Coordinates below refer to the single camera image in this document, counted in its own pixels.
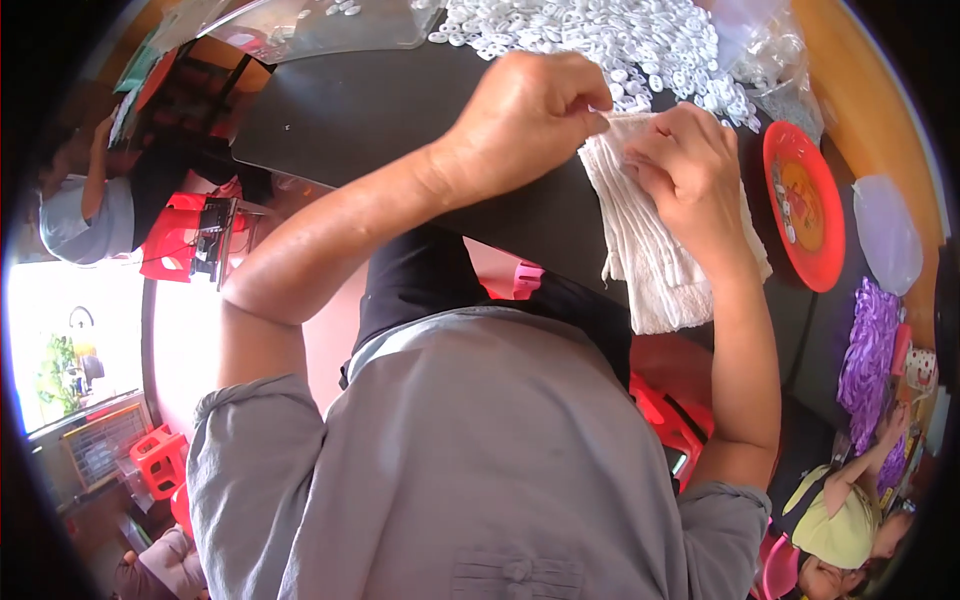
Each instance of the green plant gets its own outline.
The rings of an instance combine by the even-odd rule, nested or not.
[[[64,414],[80,410],[80,394],[64,378],[77,365],[73,340],[67,336],[50,334],[46,354],[34,378],[36,395],[47,404],[55,401],[63,405]]]

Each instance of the window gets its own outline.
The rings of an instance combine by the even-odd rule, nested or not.
[[[143,387],[143,281],[122,260],[11,268],[13,376],[25,433]]]

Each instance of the gray shirt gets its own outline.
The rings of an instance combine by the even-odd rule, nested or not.
[[[86,177],[71,175],[40,205],[40,239],[60,260],[89,265],[133,250],[130,182],[108,180],[100,208],[89,220],[81,212]]]
[[[201,401],[187,485],[211,597],[746,596],[769,499],[675,498],[579,329],[463,309],[354,363],[325,422],[293,375]]]

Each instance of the white mug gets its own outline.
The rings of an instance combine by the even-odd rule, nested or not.
[[[906,384],[924,393],[924,397],[933,393],[937,387],[937,355],[933,350],[911,347],[906,353],[903,364]]]

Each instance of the purple fabric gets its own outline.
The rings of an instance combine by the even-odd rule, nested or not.
[[[851,415],[850,438],[856,456],[870,447],[870,437],[883,408],[883,389],[890,376],[899,307],[896,296],[863,278],[863,285],[856,291],[850,347],[844,356],[837,390],[837,402]]]
[[[900,436],[897,445],[890,450],[890,454],[887,454],[886,460],[883,461],[883,467],[880,468],[880,473],[876,476],[876,493],[881,498],[887,488],[896,486],[900,476],[903,475],[903,469],[906,468],[906,457],[903,456],[905,448],[906,438]]]

